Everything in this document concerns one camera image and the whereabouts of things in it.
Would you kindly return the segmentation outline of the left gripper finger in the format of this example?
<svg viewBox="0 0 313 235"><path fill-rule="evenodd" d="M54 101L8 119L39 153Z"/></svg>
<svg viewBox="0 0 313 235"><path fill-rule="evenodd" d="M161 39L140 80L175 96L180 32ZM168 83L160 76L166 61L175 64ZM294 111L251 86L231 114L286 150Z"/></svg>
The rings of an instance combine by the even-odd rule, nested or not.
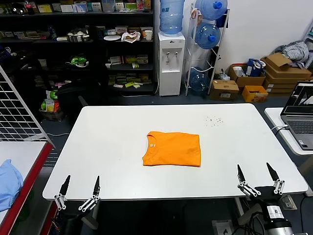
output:
<svg viewBox="0 0 313 235"><path fill-rule="evenodd" d="M70 182L70 175L68 175L64 181L64 183L61 185L60 191L58 194L54 195L54 201L57 205L58 210L65 210L66 209L66 193L68 189L68 185Z"/></svg>
<svg viewBox="0 0 313 235"><path fill-rule="evenodd" d="M78 211L80 212L91 211L97 205L100 199L99 192L100 192L100 176L97 176L92 196L78 208Z"/></svg>

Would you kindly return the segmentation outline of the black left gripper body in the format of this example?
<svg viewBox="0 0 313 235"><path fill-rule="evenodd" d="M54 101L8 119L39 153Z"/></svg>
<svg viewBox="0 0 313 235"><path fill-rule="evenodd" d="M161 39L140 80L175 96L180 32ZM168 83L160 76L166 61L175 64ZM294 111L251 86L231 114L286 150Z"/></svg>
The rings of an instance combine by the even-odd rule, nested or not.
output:
<svg viewBox="0 0 313 235"><path fill-rule="evenodd" d="M81 229L85 224L90 229L98 229L94 209L81 212L78 210L82 202L66 202L66 209L60 211L61 229Z"/></svg>

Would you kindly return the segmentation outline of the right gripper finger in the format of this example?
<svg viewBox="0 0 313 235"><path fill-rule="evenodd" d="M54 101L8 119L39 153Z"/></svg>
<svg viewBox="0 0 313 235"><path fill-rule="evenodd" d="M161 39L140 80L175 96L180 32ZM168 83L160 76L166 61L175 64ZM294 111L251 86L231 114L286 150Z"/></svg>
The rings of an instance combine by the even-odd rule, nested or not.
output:
<svg viewBox="0 0 313 235"><path fill-rule="evenodd" d="M255 188L251 187L247 182L244 177L244 174L242 172L242 169L240 165L237 165L237 170L238 170L238 180L239 184L237 185L237 188L240 189L241 192L243 192L246 196L248 197L257 197L261 195L261 192L256 190Z"/></svg>
<svg viewBox="0 0 313 235"><path fill-rule="evenodd" d="M272 166L267 163L267 168L270 173L270 176L274 182L273 187L274 187L274 194L279 194L283 195L283 189L285 186L285 181L281 180L277 174L277 172L272 168Z"/></svg>

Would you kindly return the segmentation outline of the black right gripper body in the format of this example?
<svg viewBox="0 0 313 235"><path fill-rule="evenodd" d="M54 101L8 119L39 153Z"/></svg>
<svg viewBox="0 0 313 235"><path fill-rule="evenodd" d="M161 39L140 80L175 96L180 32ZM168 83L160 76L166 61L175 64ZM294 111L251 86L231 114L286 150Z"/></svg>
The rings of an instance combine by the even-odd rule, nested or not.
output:
<svg viewBox="0 0 313 235"><path fill-rule="evenodd" d="M267 206L279 205L278 202L281 199L281 195L274 193L274 186L262 186L256 187L255 189L261 193L260 195L257 195L255 200L260 204L262 208L266 208Z"/></svg>

